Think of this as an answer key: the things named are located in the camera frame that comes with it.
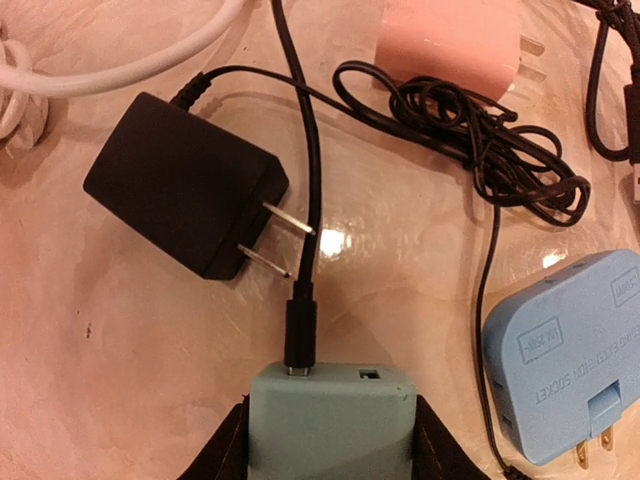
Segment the pink charger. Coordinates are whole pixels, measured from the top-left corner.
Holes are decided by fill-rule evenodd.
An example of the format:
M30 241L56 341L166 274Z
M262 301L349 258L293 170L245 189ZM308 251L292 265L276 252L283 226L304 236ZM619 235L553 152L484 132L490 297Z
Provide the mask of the pink charger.
M545 46L522 34L520 10L519 1L388 1L374 64L398 81L436 77L497 101L519 76L547 78L522 59Z

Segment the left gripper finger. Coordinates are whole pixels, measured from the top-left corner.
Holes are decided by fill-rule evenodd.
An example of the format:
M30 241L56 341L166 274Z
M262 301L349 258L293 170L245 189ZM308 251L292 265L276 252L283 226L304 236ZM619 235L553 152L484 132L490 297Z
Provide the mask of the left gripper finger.
M248 461L249 400L243 399L177 480L246 480Z

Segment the teal USB charger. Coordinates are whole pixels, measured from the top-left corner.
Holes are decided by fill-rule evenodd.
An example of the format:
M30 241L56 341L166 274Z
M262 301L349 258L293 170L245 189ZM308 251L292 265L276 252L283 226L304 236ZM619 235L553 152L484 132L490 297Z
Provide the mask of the teal USB charger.
M274 363L249 394L251 479L408 479L417 392L399 369Z

